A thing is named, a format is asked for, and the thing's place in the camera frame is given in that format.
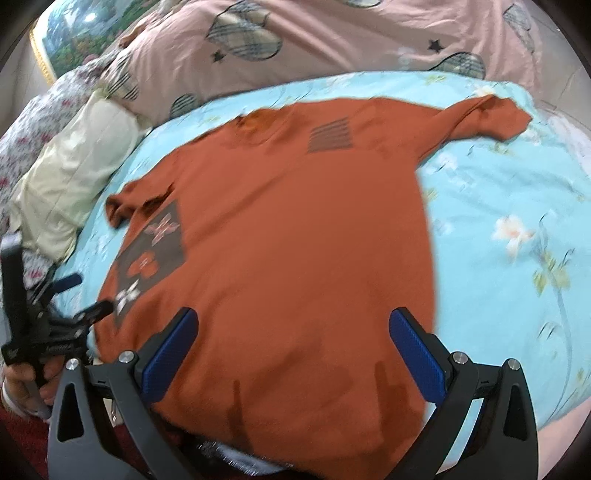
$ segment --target pink blanket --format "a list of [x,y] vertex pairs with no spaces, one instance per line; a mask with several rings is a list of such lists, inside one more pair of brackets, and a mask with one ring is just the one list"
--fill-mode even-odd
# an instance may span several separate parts
[[511,0],[189,0],[103,75],[155,125],[206,101],[363,70],[444,70],[538,88],[540,41]]

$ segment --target floral pillow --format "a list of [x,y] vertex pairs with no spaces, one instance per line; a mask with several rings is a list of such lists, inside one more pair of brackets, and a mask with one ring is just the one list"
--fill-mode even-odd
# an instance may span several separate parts
[[[46,143],[86,104],[101,73],[117,54],[118,51],[113,51],[59,78],[47,93],[28,103],[0,138],[0,236],[9,227],[8,202],[14,186],[37,160]],[[25,283],[30,285],[47,273],[51,262],[33,252],[26,252],[24,257]]]

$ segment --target dark patch print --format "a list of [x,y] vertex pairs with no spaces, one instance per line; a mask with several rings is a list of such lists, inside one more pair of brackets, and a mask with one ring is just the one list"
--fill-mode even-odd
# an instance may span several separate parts
[[351,148],[349,122],[346,118],[335,120],[312,130],[308,143],[308,153]]
[[433,50],[434,52],[439,53],[439,52],[441,52],[444,49],[445,49],[445,47],[443,47],[439,43],[439,39],[437,39],[437,40],[429,40],[429,48],[428,48],[428,50]]
[[341,2],[342,4],[355,8],[371,8],[377,7],[380,3],[382,3],[382,0],[337,0],[337,2]]
[[486,66],[481,56],[467,51],[454,53],[429,70],[457,73],[480,80],[486,77]]
[[534,53],[534,39],[530,34],[531,20],[525,9],[520,5],[513,4],[505,10],[503,18],[519,37],[525,48],[530,53]]
[[197,98],[191,93],[181,95],[174,102],[170,108],[170,119],[183,116],[185,113],[192,112],[198,107]]
[[264,28],[269,10],[242,0],[219,14],[205,39],[243,60],[268,60],[279,53],[283,40]]
[[129,71],[130,61],[131,52],[127,52],[113,64],[113,70],[109,72],[107,83],[108,98],[116,97],[122,100],[137,100],[139,83]]
[[222,61],[225,57],[226,57],[226,54],[222,53],[221,50],[218,50],[217,52],[212,53],[212,61],[214,63],[218,63],[218,62]]
[[121,326],[134,303],[185,261],[176,202],[155,215],[144,230],[119,255],[115,325]]

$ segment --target orange t-shirt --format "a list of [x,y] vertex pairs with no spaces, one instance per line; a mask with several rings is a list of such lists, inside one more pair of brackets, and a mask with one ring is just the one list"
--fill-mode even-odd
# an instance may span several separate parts
[[109,197],[129,231],[100,297],[104,361],[180,307],[199,336],[155,409],[190,432],[328,479],[382,479],[424,402],[388,335],[434,288],[419,162],[448,140],[507,140],[511,100],[440,111],[388,99],[264,109],[166,156]]

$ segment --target plaid heart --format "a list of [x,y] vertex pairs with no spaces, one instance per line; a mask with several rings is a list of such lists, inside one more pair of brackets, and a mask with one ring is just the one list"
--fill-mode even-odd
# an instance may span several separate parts
[[480,80],[486,77],[486,66],[482,58],[467,51],[454,53],[430,70],[457,73]]
[[205,39],[244,60],[270,59],[279,53],[283,41],[263,28],[268,16],[260,5],[238,2],[216,17]]
[[107,84],[108,97],[117,97],[122,100],[136,100],[139,95],[138,81],[129,72],[131,52],[121,55],[113,64],[109,72]]
[[355,8],[370,8],[370,7],[377,7],[382,0],[337,0],[342,4],[349,5],[350,7]]
[[515,31],[525,48],[530,53],[535,52],[534,39],[530,34],[531,21],[525,9],[520,5],[513,4],[505,10],[503,18]]
[[198,107],[197,98],[191,93],[186,93],[178,97],[170,108],[170,119],[183,116],[185,113],[192,112]]

